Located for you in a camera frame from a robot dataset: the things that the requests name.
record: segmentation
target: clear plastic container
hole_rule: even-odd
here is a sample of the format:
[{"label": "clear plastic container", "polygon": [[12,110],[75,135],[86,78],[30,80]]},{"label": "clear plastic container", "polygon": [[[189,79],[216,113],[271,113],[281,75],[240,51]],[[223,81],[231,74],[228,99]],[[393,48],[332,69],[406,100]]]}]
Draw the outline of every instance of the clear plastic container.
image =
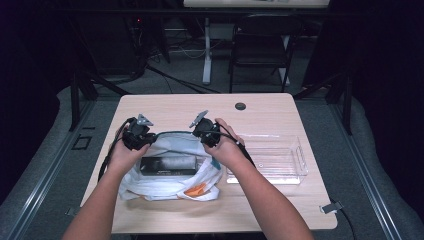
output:
[{"label": "clear plastic container", "polygon": [[[272,184],[300,184],[308,174],[302,147],[292,135],[241,135],[258,171]],[[227,169],[227,183],[238,183]]]}]

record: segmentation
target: hand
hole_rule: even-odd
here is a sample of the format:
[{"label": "hand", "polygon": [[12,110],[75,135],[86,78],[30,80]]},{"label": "hand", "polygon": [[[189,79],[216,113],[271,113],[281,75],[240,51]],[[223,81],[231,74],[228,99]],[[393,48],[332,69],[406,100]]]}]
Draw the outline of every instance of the hand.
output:
[{"label": "hand", "polygon": [[140,150],[130,150],[122,141],[122,133],[120,139],[116,144],[111,154],[111,159],[107,167],[108,172],[115,172],[120,174],[122,177],[134,166],[137,160],[147,152],[150,144],[144,145]]},{"label": "hand", "polygon": [[[240,138],[234,132],[233,128],[229,126],[224,120],[221,118],[216,118],[215,121],[221,126],[220,131],[222,133],[230,134],[244,145],[244,140]],[[215,159],[227,166],[229,169],[233,169],[237,163],[242,161],[249,163],[236,143],[228,137],[221,136],[218,145],[215,147],[211,148],[205,144],[203,144],[203,146],[208,154],[212,155]]]}]

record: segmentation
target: plastic bag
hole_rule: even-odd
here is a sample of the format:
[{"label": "plastic bag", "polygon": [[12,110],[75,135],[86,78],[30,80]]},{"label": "plastic bag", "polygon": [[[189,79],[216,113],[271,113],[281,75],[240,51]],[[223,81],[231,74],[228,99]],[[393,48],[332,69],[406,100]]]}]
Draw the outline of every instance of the plastic bag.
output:
[{"label": "plastic bag", "polygon": [[218,198],[215,184],[223,171],[220,163],[207,154],[199,139],[190,132],[168,132],[158,134],[158,139],[144,157],[195,156],[199,167],[193,176],[145,176],[140,171],[139,161],[124,176],[119,195],[123,200],[143,196],[146,200],[191,199],[209,201]]}]

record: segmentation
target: person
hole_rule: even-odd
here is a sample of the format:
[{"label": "person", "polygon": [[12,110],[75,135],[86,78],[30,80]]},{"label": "person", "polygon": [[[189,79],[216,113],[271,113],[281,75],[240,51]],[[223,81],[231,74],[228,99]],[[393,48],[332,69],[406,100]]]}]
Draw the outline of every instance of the person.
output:
[{"label": "person", "polygon": [[[240,138],[223,119],[215,121],[238,141]],[[215,147],[204,145],[205,151],[229,168],[237,177],[256,220],[267,239],[313,239],[304,219],[291,202],[257,171],[235,142],[221,137]],[[68,226],[63,239],[109,239],[118,188],[124,175],[147,151],[149,145],[131,151],[118,141],[107,171],[98,182],[77,216]]]}]

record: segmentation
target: black circular sensor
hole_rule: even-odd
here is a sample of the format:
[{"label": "black circular sensor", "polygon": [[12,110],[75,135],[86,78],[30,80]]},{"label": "black circular sensor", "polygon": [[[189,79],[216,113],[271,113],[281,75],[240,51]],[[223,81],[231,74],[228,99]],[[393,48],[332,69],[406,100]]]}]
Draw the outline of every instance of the black circular sensor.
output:
[{"label": "black circular sensor", "polygon": [[246,104],[244,104],[244,103],[236,103],[236,109],[237,110],[244,110],[244,109],[246,109]]}]

